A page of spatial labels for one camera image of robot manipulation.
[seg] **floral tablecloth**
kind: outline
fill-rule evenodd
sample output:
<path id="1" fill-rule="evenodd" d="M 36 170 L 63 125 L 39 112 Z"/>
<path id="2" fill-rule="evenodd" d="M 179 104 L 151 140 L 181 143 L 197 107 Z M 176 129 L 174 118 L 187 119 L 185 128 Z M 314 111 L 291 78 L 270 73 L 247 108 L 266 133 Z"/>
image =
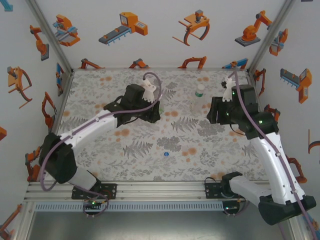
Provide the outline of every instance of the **floral tablecloth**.
<path id="1" fill-rule="evenodd" d="M 104 132 L 88 144 L 76 162 L 104 181 L 217 180 L 233 171 L 250 180 L 266 180 L 257 153 L 249 141 L 228 125 L 210 124 L 206 115 L 213 96 L 222 97 L 221 82 L 231 71 L 153 70 L 163 81 L 161 120 L 151 124 L 138 119 Z M 145 70 L 78 70 L 74 74 L 58 133 L 69 131 L 140 84 Z M 246 73 L 238 72 L 241 84 Z M 154 82 L 154 77 L 147 77 Z M 190 113 L 197 84 L 205 85 L 201 114 Z"/>

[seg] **metal corner post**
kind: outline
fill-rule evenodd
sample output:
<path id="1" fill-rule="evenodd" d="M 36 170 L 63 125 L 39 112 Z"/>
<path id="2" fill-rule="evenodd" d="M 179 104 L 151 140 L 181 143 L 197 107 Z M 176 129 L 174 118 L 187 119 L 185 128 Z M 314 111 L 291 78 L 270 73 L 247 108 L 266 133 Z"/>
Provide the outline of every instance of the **metal corner post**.
<path id="1" fill-rule="evenodd" d="M 36 0 L 25 0 L 25 1 L 28 4 L 35 19 L 39 23 L 42 32 L 47 37 L 51 47 L 53 48 L 53 50 L 55 51 L 55 53 L 57 55 L 57 57 L 61 61 L 61 64 L 64 67 L 64 71 L 67 72 L 68 75 L 71 75 L 73 69 L 72 69 L 66 55 L 62 51 L 60 44 L 56 40 L 55 34 L 52 32 L 51 27 L 50 27 L 49 23 L 47 22 L 45 15 L 41 11 L 37 1 Z"/>
<path id="2" fill-rule="evenodd" d="M 255 70 L 258 67 L 258 64 L 260 63 L 261 59 L 265 55 L 266 51 L 270 47 L 272 41 L 274 40 L 275 36 L 278 34 L 278 31 L 282 25 L 282 23 L 285 21 L 287 15 L 291 11 L 293 5 L 295 4 L 297 0 L 285 0 L 284 4 L 282 5 L 280 11 L 278 12 L 277 16 L 275 17 L 275 20 L 273 21 L 270 30 L 266 34 L 261 47 L 258 49 L 258 52 L 254 56 L 252 63 L 249 67 L 249 76 L 252 76 L 255 73 Z"/>

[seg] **gray leaf pattern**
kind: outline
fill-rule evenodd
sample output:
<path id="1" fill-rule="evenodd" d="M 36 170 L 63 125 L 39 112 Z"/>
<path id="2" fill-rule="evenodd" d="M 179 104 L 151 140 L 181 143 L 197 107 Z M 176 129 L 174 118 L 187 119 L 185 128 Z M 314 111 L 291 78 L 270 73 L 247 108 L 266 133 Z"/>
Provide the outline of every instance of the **gray leaf pattern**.
<path id="1" fill-rule="evenodd" d="M 129 84 L 141 84 L 144 69 L 101 69 L 74 72 L 58 134 L 91 119 L 103 106 L 125 93 Z M 102 132 L 75 156 L 78 166 L 104 181 L 203 181 L 219 172 L 239 171 L 250 180 L 266 180 L 257 152 L 245 137 L 228 126 L 206 119 L 211 97 L 222 97 L 221 81 L 228 70 L 153 70 L 162 80 L 161 120 L 138 119 Z M 238 72 L 241 84 L 246 72 Z M 198 79 L 205 85 L 201 114 L 190 113 L 190 97 Z M 153 76 L 151 83 L 157 85 Z"/>

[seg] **white wall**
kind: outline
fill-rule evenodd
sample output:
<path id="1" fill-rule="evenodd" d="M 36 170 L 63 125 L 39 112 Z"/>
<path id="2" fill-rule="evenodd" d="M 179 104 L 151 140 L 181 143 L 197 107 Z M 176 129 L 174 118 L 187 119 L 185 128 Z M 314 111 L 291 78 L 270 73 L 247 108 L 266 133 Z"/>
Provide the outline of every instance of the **white wall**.
<path id="1" fill-rule="evenodd" d="M 318 203 L 317 207 L 310 210 L 310 214 L 317 220 L 320 219 L 320 149 L 314 147 L 308 154 L 308 129 L 311 130 L 311 142 L 320 140 L 319 9 L 320 1 L 297 1 L 280 28 L 281 31 L 288 28 L 284 49 L 278 56 L 267 52 L 258 66 L 258 70 L 266 69 L 265 92 L 260 97 L 262 106 L 270 104 L 281 112 L 278 126 L 284 151 L 289 157 L 296 158 L 302 166 L 308 181 L 301 186 Z M 312 85 L 309 87 L 309 97 L 303 104 L 298 101 L 295 87 L 290 87 L 280 79 L 281 68 L 297 76 L 305 68 L 310 70 Z M 261 81 L 256 86 L 259 90 Z"/>
<path id="2" fill-rule="evenodd" d="M 262 40 L 253 45 L 243 47 L 235 38 L 255 23 L 256 14 L 262 10 L 273 21 L 283 3 L 284 0 L 38 1 L 50 24 L 61 14 L 78 28 L 81 40 L 73 46 L 61 46 L 73 68 L 80 67 L 83 58 L 102 67 L 128 68 L 138 58 L 150 67 L 179 67 L 187 58 L 203 56 L 207 56 L 204 67 L 221 68 L 243 58 L 249 59 L 249 66 L 267 34 L 267 27 L 261 24 L 257 36 Z M 178 21 L 199 9 L 210 19 L 206 38 L 200 41 L 190 36 L 190 46 L 173 39 L 172 36 L 183 39 L 185 34 L 186 27 Z M 100 43 L 99 38 L 121 25 L 121 12 L 138 15 L 139 21 L 148 25 L 148 35 L 129 34 L 110 46 Z M 200 36 L 204 28 L 198 31 L 196 34 Z"/>
<path id="3" fill-rule="evenodd" d="M 30 25 L 39 27 L 39 24 L 25 1 L 9 2 L 13 5 L 12 12 L 4 12 L 3 6 L 0 6 L 0 127 L 7 131 L 7 136 L 0 141 L 0 224 L 24 199 L 28 186 L 25 154 L 40 146 L 48 134 L 41 112 L 45 91 L 49 93 L 58 110 L 63 97 L 57 95 L 58 58 L 55 52 L 50 48 L 49 59 L 41 62 L 36 39 L 29 28 Z M 42 33 L 39 36 L 45 44 L 48 43 Z M 25 90 L 26 96 L 32 98 L 32 101 L 21 109 L 19 106 L 25 101 L 20 94 L 17 91 L 8 93 L 13 88 L 8 87 L 9 66 L 21 67 L 32 82 L 32 87 Z M 24 77 L 22 83 L 24 87 L 28 84 Z M 54 113 L 50 106 L 47 106 L 46 110 L 48 114 Z"/>

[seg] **clear plastic bottle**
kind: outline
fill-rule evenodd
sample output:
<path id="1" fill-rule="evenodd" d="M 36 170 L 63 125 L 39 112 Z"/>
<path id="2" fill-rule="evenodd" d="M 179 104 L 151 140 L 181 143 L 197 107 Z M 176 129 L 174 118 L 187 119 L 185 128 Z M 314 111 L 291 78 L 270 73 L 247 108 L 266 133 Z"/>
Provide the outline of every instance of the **clear plastic bottle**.
<path id="1" fill-rule="evenodd" d="M 195 93 L 192 96 L 192 100 L 190 102 L 190 110 L 192 114 L 200 114 L 202 110 L 202 105 L 204 104 L 204 91 L 205 86 L 203 84 L 199 84 L 196 87 Z"/>

